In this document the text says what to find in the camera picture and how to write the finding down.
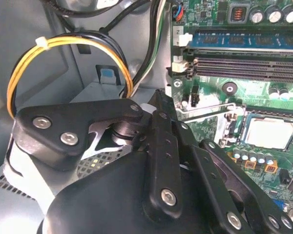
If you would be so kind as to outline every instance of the metal screw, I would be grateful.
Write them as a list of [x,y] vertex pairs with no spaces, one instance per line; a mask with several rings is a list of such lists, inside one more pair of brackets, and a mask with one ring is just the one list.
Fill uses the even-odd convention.
[[272,225],[273,225],[275,228],[277,228],[277,229],[280,228],[280,225],[278,224],[277,220],[274,219],[274,217],[272,217],[272,216],[268,216],[268,219],[269,219],[270,223],[272,223]]
[[163,202],[165,202],[169,206],[176,205],[176,197],[175,194],[169,189],[163,189],[161,192],[161,197]]
[[287,218],[285,218],[284,216],[281,216],[281,221],[288,229],[292,229],[292,224],[288,221]]
[[76,145],[78,143],[78,137],[75,133],[63,133],[61,135],[61,141],[66,145]]
[[135,105],[131,105],[130,107],[134,111],[139,111],[139,108],[137,106],[135,106]]
[[51,126],[50,120],[44,117],[37,117],[33,120],[33,124],[36,128],[47,129]]
[[189,128],[185,123],[181,123],[181,127],[183,127],[184,129],[188,129]]
[[239,220],[239,218],[232,212],[228,212],[227,213],[227,219],[229,221],[229,223],[236,229],[236,230],[240,230],[242,228],[242,224],[241,221]]
[[209,142],[209,146],[210,146],[211,148],[215,149],[215,145],[214,145],[214,143]]
[[160,117],[167,119],[167,116],[163,112],[160,113]]
[[181,87],[181,85],[182,85],[182,81],[181,81],[181,80],[176,79],[176,80],[174,81],[174,86],[175,86],[176,88]]

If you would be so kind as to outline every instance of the black plastic arm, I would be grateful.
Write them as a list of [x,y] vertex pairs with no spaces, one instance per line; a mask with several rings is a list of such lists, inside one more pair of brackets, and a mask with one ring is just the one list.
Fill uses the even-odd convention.
[[293,222],[217,145],[202,140],[199,146],[209,152],[221,171],[227,190],[241,200],[247,221],[255,233],[293,234]]
[[[76,168],[89,147],[90,132],[100,138],[111,124],[139,122],[142,116],[143,110],[129,99],[27,107],[15,117],[12,134],[21,150],[54,169],[67,171]],[[48,119],[51,126],[37,128],[33,124],[37,117]],[[63,133],[74,133],[78,142],[75,145],[63,143]]]

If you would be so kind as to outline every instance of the circular pivot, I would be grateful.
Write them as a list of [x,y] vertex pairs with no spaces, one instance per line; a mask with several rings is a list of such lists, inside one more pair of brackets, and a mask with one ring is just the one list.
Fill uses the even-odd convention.
[[63,133],[61,135],[61,142],[65,145],[76,145],[78,143],[78,137],[75,133]]
[[169,189],[163,189],[161,192],[161,197],[163,202],[165,202],[169,206],[176,205],[176,197],[175,194]]
[[33,125],[36,128],[47,129],[51,126],[51,122],[47,118],[37,117],[33,120]]
[[227,213],[227,218],[229,223],[236,229],[236,230],[240,230],[242,228],[242,224],[241,221],[239,220],[239,218],[232,212],[228,212]]

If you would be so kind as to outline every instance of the capacitor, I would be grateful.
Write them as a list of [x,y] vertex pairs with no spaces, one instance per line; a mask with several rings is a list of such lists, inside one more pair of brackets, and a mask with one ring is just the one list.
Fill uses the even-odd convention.
[[249,152],[247,150],[241,150],[241,158],[242,160],[249,160]]
[[267,165],[273,165],[273,156],[272,154],[265,154],[265,161]]
[[181,105],[183,107],[187,107],[188,103],[189,103],[189,94],[183,94],[182,99],[181,99]]
[[277,5],[269,6],[266,9],[265,14],[270,23],[277,23],[283,17],[283,13]]
[[249,151],[249,158],[251,162],[257,161],[257,154],[254,151]]
[[269,99],[274,100],[274,99],[279,99],[279,92],[278,89],[275,87],[270,87],[268,90],[269,94]]
[[293,5],[287,5],[283,9],[284,19],[287,23],[293,23]]
[[287,88],[282,88],[279,90],[280,99],[283,101],[288,101],[290,99],[289,90]]
[[257,162],[260,164],[265,162],[265,155],[262,152],[257,152]]
[[240,149],[238,149],[238,148],[233,149],[233,157],[236,158],[236,159],[241,157]]
[[264,11],[262,8],[256,6],[250,10],[249,20],[252,23],[260,23],[264,20]]

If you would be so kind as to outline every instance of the white cable tie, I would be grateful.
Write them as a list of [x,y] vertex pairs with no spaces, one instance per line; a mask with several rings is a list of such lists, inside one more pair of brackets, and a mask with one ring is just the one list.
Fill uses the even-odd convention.
[[39,47],[41,47],[41,48],[43,48],[45,50],[50,50],[50,47],[49,47],[49,43],[48,43],[47,38],[45,38],[45,37],[39,37],[35,41],[36,41],[36,44]]

